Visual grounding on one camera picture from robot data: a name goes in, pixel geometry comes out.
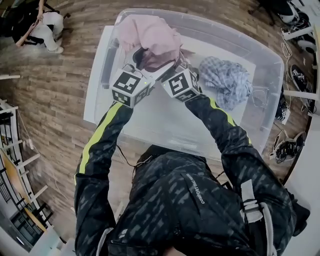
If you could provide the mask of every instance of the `person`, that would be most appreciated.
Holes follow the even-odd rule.
[[[60,46],[63,29],[63,16],[57,12],[44,13],[44,0],[40,0],[39,10],[19,9],[16,22],[12,26],[11,36],[18,47],[21,47],[29,36],[43,39],[45,47],[50,53],[61,54],[64,51]]]
[[[284,252],[296,225],[287,190],[246,131],[213,99],[200,94],[185,106],[210,131],[233,189],[219,184],[205,158],[152,145],[138,161],[128,205],[116,223],[108,202],[108,174],[117,138],[134,110],[114,102],[84,147],[75,173],[77,256]],[[248,183],[255,200],[245,199],[242,187]],[[264,204],[270,218],[264,214],[252,220],[250,214],[260,214],[261,207],[247,210],[248,202]],[[266,239],[272,246],[266,248]]]

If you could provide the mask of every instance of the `yellow stripe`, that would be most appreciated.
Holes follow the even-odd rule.
[[[92,145],[96,144],[98,141],[100,141],[102,134],[104,133],[106,127],[108,124],[110,124],[110,122],[112,121],[112,119],[115,117],[118,109],[122,106],[121,103],[117,102],[115,105],[113,105],[108,113],[106,114],[103,122],[100,124],[100,126],[95,130],[94,134],[92,135],[91,139],[89,140],[89,142],[87,143],[87,145],[85,145],[83,152],[82,152],[82,160],[80,163],[80,168],[79,168],[79,173],[80,174],[84,174],[86,172],[86,164],[89,161],[89,150],[91,148]]]
[[[226,111],[224,111],[222,108],[217,107],[216,102],[214,99],[210,98],[210,105],[215,110],[221,110],[224,112],[228,118],[228,123],[232,126],[236,126],[234,120],[232,119],[231,115],[229,115]]]

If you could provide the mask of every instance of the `white cube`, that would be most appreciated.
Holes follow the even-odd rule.
[[[137,105],[144,97],[149,95],[150,82],[138,74],[118,69],[112,79],[110,89],[112,97],[130,108]]]
[[[186,102],[199,95],[197,77],[187,68],[162,83],[171,98]]]

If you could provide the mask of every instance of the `pink garment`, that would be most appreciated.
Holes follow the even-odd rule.
[[[141,45],[148,49],[143,56],[143,67],[157,68],[177,60],[180,54],[180,34],[170,28],[163,18],[131,14],[118,26],[118,40],[125,52]]]

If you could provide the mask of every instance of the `jacket sleeve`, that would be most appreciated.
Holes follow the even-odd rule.
[[[235,192],[241,196],[241,184],[251,179],[255,198],[267,203],[273,222],[274,246],[278,255],[282,254],[296,225],[288,192],[252,146],[247,132],[213,99],[201,94],[185,105],[210,131]]]
[[[104,231],[116,225],[108,202],[108,174],[117,138],[132,113],[114,102],[83,149],[74,175],[77,256],[95,256]]]

